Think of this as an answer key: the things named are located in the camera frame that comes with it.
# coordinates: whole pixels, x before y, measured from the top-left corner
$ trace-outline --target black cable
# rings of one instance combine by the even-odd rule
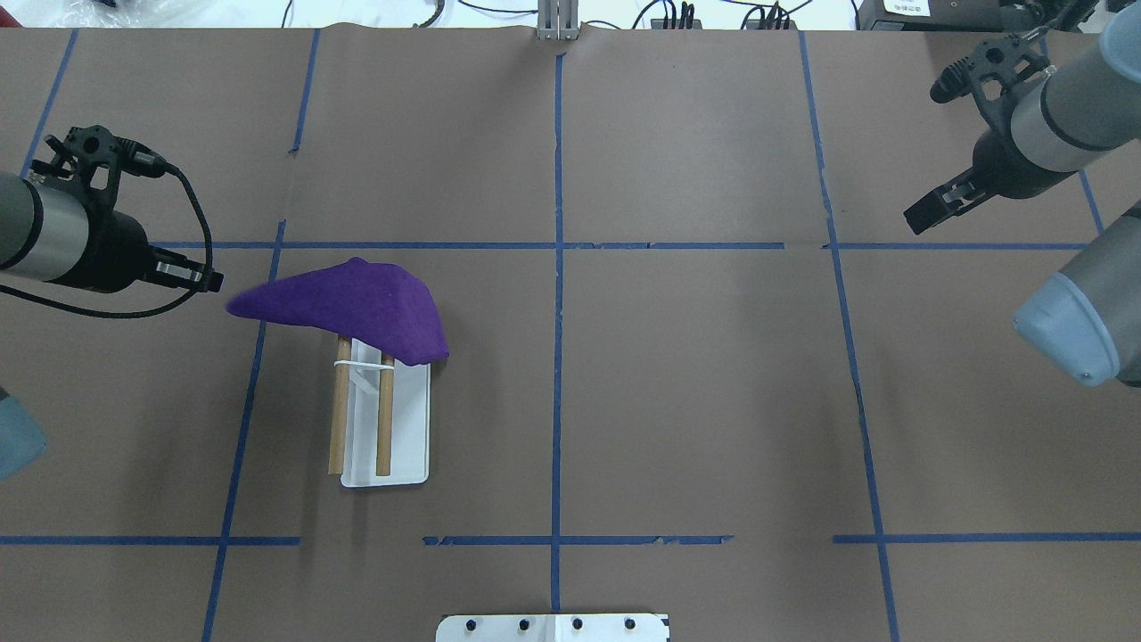
[[[735,5],[741,5],[741,2],[734,2],[734,3]],[[741,21],[741,29],[745,29],[745,27],[748,26],[748,18],[753,15],[753,11],[761,11],[761,15],[764,15],[764,8],[761,7],[760,5],[756,5],[755,7],[753,7],[752,9],[750,9],[747,13],[745,13],[745,17]]]
[[[667,0],[650,0],[649,5],[646,5],[645,7],[642,7],[642,10],[638,13],[638,17],[634,18],[634,24],[630,29],[638,29],[638,23],[641,22],[642,16],[646,15],[646,11],[648,11],[650,9],[650,7],[653,7],[654,5],[657,5],[658,2],[662,2],[662,5],[665,6],[665,10],[669,11],[670,7],[667,5],[665,5],[666,1]]]
[[[459,2],[459,3],[461,3],[461,5],[463,5],[464,7],[470,7],[472,9],[479,9],[480,11],[488,11],[488,13],[492,13],[492,14],[516,14],[516,15],[523,15],[523,14],[537,14],[539,13],[539,9],[492,9],[491,7],[480,7],[479,5],[472,5],[471,2],[468,2],[467,0],[455,0],[455,1]]]
[[[207,284],[210,282],[211,275],[213,275],[213,237],[210,235],[210,225],[207,222],[207,217],[202,212],[202,205],[199,204],[199,197],[194,194],[194,188],[191,187],[189,179],[183,173],[183,170],[178,169],[173,164],[167,163],[167,172],[171,176],[178,178],[179,182],[183,184],[183,188],[186,189],[186,197],[191,201],[191,206],[194,208],[194,216],[199,219],[199,226],[202,227],[202,245],[207,251],[205,265],[202,269],[202,278],[199,281],[200,289],[187,290],[175,300],[162,304],[159,307],[153,307],[151,309],[144,309],[141,311],[105,311],[103,309],[90,309],[87,307],[79,307],[75,304],[70,304],[66,302],[60,302],[58,300],[52,300],[49,298],[43,298],[41,295],[33,294],[31,292],[25,292],[24,290],[17,290],[16,287],[9,287],[8,285],[0,284],[0,292],[6,294],[11,294],[16,298],[22,298],[32,302],[38,302],[40,304],[46,304],[48,307],[54,307],[56,309],[62,309],[64,311],[71,311],[73,314],[79,314],[81,316],[94,316],[96,318],[146,318],[147,316],[155,316],[162,314],[163,311],[170,311],[179,304],[183,304],[191,296],[204,290]]]
[[[289,0],[289,5],[285,5],[285,13],[282,14],[282,29],[285,29],[285,21],[289,18],[289,11],[293,8],[293,0]]]
[[[444,0],[436,0],[436,13],[432,14],[431,17],[428,18],[427,21],[424,21],[424,22],[422,22],[420,24],[414,24],[412,26],[414,26],[416,29],[424,29],[424,27],[431,26],[432,24],[436,23],[436,21],[439,19],[439,15],[443,14],[443,13],[444,13]]]

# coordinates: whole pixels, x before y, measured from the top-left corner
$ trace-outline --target white tray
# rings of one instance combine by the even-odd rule
[[[436,642],[669,642],[666,623],[655,613],[450,616]]]
[[[353,340],[351,360],[380,364],[380,350]],[[393,376],[393,474],[377,476],[377,420],[380,371],[349,368],[345,470],[341,486],[365,488],[423,483],[428,480],[428,418],[431,367],[396,363]]]

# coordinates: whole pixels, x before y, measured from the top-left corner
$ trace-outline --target purple felt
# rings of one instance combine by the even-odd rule
[[[242,292],[226,303],[226,310],[354,338],[408,366],[447,357],[447,340],[428,285],[390,262],[350,258]]]

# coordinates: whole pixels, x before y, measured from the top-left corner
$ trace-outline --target black wire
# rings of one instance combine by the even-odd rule
[[[646,5],[645,7],[642,7],[642,10],[638,13],[638,17],[634,18],[634,24],[630,29],[638,29],[638,23],[641,22],[642,16],[646,15],[646,11],[648,11],[650,9],[650,7],[653,7],[654,5],[657,5],[658,2],[662,2],[662,5],[665,6],[665,10],[667,13],[666,17],[669,17],[670,7],[667,5],[665,5],[667,1],[670,1],[670,0],[650,0],[649,5]]]
[[[436,21],[439,19],[439,15],[443,14],[443,13],[444,13],[444,0],[436,0],[436,13],[432,14],[431,17],[428,18],[427,21],[424,21],[424,22],[422,22],[420,24],[414,24],[412,26],[419,27],[419,29],[424,29],[424,27],[431,26],[432,24],[436,23]]]
[[[745,5],[746,7],[752,7],[752,9],[750,9],[745,14],[745,17],[741,21],[739,29],[746,29],[748,26],[748,18],[751,18],[753,16],[753,11],[756,10],[761,11],[761,18],[759,21],[756,29],[777,29],[777,26],[780,25],[782,22],[790,23],[792,21],[792,18],[788,17],[788,15],[792,11],[786,11],[784,7],[780,6],[779,2],[775,5],[758,5],[756,2],[743,2],[741,0],[722,0],[722,1],[730,2],[733,5]],[[770,9],[770,14],[768,17],[766,17],[764,15],[764,9]]]
[[[734,2],[734,5],[742,5],[742,3],[743,2]],[[745,27],[748,26],[748,18],[753,15],[753,11],[761,11],[761,15],[762,16],[764,15],[764,8],[763,7],[761,7],[760,5],[754,6],[752,9],[750,9],[745,14],[745,17],[741,21],[741,29],[745,29]]]
[[[289,11],[293,8],[293,0],[289,0],[289,5],[285,5],[285,13],[282,14],[282,29],[285,29],[285,19],[289,18]]]
[[[0,292],[6,294],[11,294],[16,298],[22,298],[32,302],[38,302],[40,304],[46,304],[48,307],[54,307],[56,309],[62,309],[64,311],[71,311],[73,314],[79,314],[82,316],[94,316],[96,318],[146,318],[148,316],[155,316],[162,314],[163,311],[170,311],[179,304],[183,304],[191,296],[204,290],[207,284],[210,283],[210,277],[213,275],[213,236],[210,235],[210,225],[207,222],[207,217],[202,213],[202,205],[199,204],[199,197],[194,194],[194,188],[191,187],[189,179],[183,173],[183,170],[177,166],[167,163],[167,172],[171,176],[178,178],[179,182],[183,184],[183,188],[186,189],[186,197],[191,201],[191,206],[194,208],[194,216],[199,219],[199,226],[202,227],[202,244],[207,251],[205,265],[202,269],[202,278],[199,281],[200,289],[187,290],[175,300],[168,302],[167,304],[161,304],[159,307],[153,307],[151,309],[144,309],[141,311],[106,311],[103,309],[90,309],[87,307],[79,307],[75,304],[68,304],[66,302],[60,302],[58,300],[52,300],[49,298],[43,298],[31,292],[25,292],[24,290],[17,290],[16,287],[9,287],[8,285],[0,284]]]
[[[479,5],[472,5],[471,2],[468,2],[467,0],[455,0],[455,1],[459,2],[459,3],[461,3],[461,5],[463,5],[464,7],[471,7],[472,9],[479,9],[480,11],[488,11],[488,13],[492,13],[492,14],[517,14],[517,15],[523,15],[523,14],[537,14],[539,13],[539,9],[492,9],[491,7],[480,7]]]

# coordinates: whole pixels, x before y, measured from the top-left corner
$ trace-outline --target wooden dowel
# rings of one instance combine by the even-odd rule
[[[396,360],[390,355],[381,355],[382,366],[395,366]],[[377,477],[387,478],[393,474],[393,371],[380,372],[380,407],[377,417]]]
[[[353,340],[337,338],[337,360],[348,361],[353,357]],[[338,366],[333,384],[333,431],[329,437],[329,474],[345,472],[345,432],[348,430],[349,367]]]

